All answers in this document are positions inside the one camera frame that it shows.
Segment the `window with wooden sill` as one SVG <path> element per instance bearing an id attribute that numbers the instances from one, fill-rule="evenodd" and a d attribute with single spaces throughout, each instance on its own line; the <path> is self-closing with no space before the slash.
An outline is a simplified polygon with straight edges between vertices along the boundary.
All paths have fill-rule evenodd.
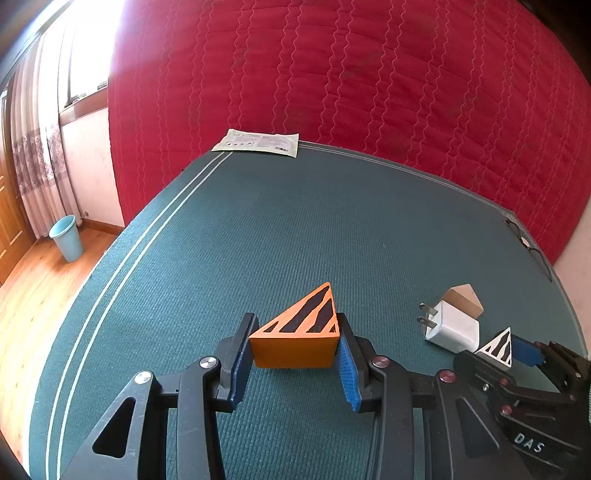
<path id="1" fill-rule="evenodd" d="M 64 126 L 107 105 L 106 87 L 124 1 L 69 1 L 41 37 L 46 111 Z"/>

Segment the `brown pentagonal wooden block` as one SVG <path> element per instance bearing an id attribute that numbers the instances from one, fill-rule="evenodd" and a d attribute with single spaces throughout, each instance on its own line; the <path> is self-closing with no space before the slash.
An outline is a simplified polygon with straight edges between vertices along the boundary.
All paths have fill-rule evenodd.
<path id="1" fill-rule="evenodd" d="M 443 295 L 442 300 L 473 319 L 478 319 L 484 312 L 484 307 L 470 284 L 449 288 Z"/>

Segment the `white wall charger plug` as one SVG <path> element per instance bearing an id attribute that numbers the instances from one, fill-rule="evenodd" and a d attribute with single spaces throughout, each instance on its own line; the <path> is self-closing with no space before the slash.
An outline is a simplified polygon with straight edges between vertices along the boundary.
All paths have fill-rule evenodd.
<path id="1" fill-rule="evenodd" d="M 441 300 L 435 307 L 421 303 L 424 339 L 454 354 L 474 353 L 480 345 L 480 324 L 467 313 Z"/>

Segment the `white paper leaflet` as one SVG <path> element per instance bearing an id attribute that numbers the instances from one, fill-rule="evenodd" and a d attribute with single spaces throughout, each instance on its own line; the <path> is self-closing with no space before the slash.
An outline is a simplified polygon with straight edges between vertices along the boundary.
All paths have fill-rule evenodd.
<path id="1" fill-rule="evenodd" d="M 297 157 L 297 134 L 266 134 L 228 129 L 212 151 L 250 151 Z"/>

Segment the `wooden door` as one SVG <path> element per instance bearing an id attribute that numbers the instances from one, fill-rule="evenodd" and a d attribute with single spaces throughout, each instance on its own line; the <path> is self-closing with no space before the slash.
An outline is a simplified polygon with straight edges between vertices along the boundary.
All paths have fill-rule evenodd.
<path id="1" fill-rule="evenodd" d="M 20 198 L 10 145 L 7 93 L 1 94 L 1 284 L 34 243 Z"/>

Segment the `green table mat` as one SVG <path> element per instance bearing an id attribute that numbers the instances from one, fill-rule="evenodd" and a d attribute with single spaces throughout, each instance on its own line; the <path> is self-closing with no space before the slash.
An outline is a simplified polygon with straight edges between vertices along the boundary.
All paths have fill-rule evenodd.
<path id="1" fill-rule="evenodd" d="M 481 337 L 510 327 L 585 354 L 552 266 L 517 218 L 434 176 L 304 144 L 297 157 L 208 153 L 125 228 L 79 291 L 39 380 L 29 471 L 55 479 L 132 376 L 183 370 L 325 282 L 353 331 L 409 370 L 452 355 L 420 304 L 470 284 Z"/>

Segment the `light blue waste bin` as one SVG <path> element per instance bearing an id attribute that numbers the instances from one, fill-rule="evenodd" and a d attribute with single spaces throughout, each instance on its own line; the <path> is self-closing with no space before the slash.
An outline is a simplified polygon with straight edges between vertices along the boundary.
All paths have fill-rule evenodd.
<path id="1" fill-rule="evenodd" d="M 55 242 L 66 262 L 75 262 L 83 254 L 83 246 L 74 215 L 67 215 L 58 220 L 50 228 L 49 237 Z"/>

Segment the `orange striped wedge block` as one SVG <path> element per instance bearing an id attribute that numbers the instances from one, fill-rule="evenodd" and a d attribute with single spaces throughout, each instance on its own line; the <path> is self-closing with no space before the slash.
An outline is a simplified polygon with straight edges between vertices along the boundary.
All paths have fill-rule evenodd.
<path id="1" fill-rule="evenodd" d="M 325 369 L 340 337 L 332 286 L 325 282 L 250 334 L 249 346 L 259 368 Z"/>

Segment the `red quilted mattress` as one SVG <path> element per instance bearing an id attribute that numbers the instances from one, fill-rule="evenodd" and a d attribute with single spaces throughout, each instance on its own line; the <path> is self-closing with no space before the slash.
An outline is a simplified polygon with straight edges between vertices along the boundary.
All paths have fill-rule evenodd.
<path id="1" fill-rule="evenodd" d="M 231 128 L 443 177 L 551 261 L 590 197 L 589 82 L 518 1 L 129 1 L 108 115 L 125 221 Z"/>

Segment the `patterned window curtain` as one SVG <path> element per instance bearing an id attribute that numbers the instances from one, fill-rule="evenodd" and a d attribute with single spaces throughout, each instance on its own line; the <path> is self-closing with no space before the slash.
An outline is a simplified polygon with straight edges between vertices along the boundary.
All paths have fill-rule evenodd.
<path id="1" fill-rule="evenodd" d="M 59 125 L 59 49 L 37 41 L 8 86 L 10 148 L 20 199 L 33 235 L 49 235 L 61 218 L 81 219 Z"/>

